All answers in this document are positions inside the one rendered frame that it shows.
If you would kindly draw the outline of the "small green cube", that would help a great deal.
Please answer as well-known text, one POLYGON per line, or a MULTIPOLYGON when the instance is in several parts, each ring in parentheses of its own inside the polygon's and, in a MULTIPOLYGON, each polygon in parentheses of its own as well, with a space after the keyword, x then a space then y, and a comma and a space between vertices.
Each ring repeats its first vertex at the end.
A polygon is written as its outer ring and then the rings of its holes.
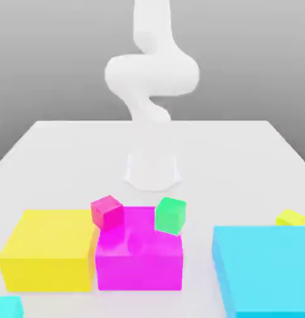
POLYGON ((155 208, 155 229, 178 236, 186 221, 187 203, 164 197, 155 208))

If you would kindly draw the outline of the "small red cube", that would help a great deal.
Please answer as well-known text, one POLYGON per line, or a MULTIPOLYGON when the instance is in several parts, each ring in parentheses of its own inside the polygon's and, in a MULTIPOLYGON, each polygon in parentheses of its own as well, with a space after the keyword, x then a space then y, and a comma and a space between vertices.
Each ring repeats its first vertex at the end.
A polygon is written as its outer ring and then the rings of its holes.
POLYGON ((101 231, 108 231, 124 222, 124 207, 113 196, 108 195, 91 203, 93 223, 101 231))

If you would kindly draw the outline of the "small yellow cube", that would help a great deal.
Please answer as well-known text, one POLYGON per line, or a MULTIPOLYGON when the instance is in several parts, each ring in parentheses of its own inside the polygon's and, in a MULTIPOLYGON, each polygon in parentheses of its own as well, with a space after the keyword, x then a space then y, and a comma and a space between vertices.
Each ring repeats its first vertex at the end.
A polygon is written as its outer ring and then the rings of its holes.
POLYGON ((291 209, 285 209, 276 217, 276 225, 305 225, 305 216, 291 209))

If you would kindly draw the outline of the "small cyan cube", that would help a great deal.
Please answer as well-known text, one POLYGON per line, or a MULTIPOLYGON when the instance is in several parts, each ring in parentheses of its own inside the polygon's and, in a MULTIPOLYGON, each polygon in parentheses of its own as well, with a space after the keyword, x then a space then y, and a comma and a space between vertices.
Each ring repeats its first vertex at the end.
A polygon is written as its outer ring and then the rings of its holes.
POLYGON ((0 318, 23 318, 24 310, 19 296, 0 296, 0 318))

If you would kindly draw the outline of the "large magenta box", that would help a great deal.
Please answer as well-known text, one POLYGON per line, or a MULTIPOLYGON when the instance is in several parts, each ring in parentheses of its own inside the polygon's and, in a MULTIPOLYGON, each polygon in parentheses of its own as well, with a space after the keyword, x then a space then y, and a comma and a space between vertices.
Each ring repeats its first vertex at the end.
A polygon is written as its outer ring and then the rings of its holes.
POLYGON ((155 230, 153 206, 125 206, 124 223, 100 232, 95 262, 100 291, 182 289, 182 239, 155 230))

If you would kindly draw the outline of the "large yellow box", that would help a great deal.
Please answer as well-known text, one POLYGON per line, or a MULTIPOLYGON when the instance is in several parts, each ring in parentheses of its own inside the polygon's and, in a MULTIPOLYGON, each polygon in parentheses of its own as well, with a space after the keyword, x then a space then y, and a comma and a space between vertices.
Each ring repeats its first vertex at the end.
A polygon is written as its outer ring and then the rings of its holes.
POLYGON ((90 292, 99 228, 86 210, 26 210, 2 251, 9 292, 90 292))

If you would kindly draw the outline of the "large blue box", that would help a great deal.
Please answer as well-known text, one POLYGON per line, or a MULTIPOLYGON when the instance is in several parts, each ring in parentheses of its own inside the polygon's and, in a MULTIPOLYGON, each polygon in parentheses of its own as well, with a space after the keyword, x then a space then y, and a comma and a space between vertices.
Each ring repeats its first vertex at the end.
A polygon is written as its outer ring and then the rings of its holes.
POLYGON ((225 318, 305 318, 305 226, 215 226, 225 318))

